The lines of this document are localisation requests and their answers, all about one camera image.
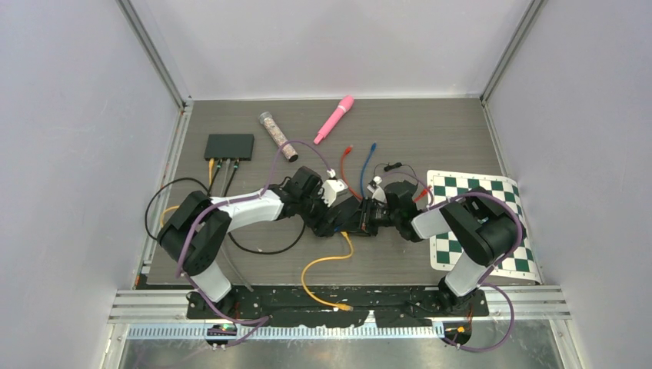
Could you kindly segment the small black TP-Link switch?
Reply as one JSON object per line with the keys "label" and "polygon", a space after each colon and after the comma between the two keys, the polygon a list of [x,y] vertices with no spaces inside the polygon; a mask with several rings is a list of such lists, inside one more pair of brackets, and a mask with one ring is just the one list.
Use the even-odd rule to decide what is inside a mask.
{"label": "small black TP-Link switch", "polygon": [[350,234],[359,233],[361,217],[361,202],[355,197],[349,197],[326,210],[316,223],[314,234],[328,238],[342,231]]}

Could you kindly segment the black power adapter with cord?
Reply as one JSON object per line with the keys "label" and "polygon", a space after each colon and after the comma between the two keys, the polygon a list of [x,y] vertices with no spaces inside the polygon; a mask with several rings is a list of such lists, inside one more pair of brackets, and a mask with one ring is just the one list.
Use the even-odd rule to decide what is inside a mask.
{"label": "black power adapter with cord", "polygon": [[382,167],[384,173],[389,173],[391,171],[398,170],[399,168],[410,168],[410,170],[412,172],[412,176],[415,177],[415,178],[417,177],[416,171],[410,165],[407,165],[407,164],[404,165],[403,163],[401,163],[399,161],[397,161],[397,162],[395,162],[393,164],[392,163],[380,163],[380,164],[377,164],[377,165],[374,166],[374,170],[372,171],[372,176],[371,176],[371,182],[375,182],[376,184],[380,184],[383,181],[383,177],[384,177],[383,174],[378,173],[378,168],[379,167]]}

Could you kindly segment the dark grey network switch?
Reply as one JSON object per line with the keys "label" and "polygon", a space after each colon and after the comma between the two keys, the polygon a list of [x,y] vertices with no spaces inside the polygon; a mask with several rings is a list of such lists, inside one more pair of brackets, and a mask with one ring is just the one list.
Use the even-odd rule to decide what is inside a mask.
{"label": "dark grey network switch", "polygon": [[253,134],[211,134],[208,136],[204,158],[250,161],[253,156]]}

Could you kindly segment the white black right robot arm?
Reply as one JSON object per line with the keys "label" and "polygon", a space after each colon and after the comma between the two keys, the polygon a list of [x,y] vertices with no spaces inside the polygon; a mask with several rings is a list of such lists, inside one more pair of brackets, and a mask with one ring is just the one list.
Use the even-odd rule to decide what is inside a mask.
{"label": "white black right robot arm", "polygon": [[481,187],[424,209],[414,202],[417,186],[409,181],[369,188],[373,195],[361,201],[354,231],[375,236],[379,228],[395,228],[411,242],[444,233],[456,237],[462,255],[434,293],[436,307],[449,315],[469,306],[490,269],[519,246],[526,233],[516,213]]}

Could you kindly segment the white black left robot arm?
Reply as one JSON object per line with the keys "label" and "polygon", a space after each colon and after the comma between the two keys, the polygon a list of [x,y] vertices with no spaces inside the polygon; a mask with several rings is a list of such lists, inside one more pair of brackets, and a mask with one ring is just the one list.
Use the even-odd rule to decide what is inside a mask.
{"label": "white black left robot arm", "polygon": [[228,233],[295,215],[316,228],[347,190],[334,171],[322,179],[317,172],[301,167],[282,183],[267,183],[249,194],[220,198],[194,191],[161,228],[156,240],[177,262],[178,272],[205,294],[206,308],[215,317],[226,318],[235,311],[236,299],[216,257]]}

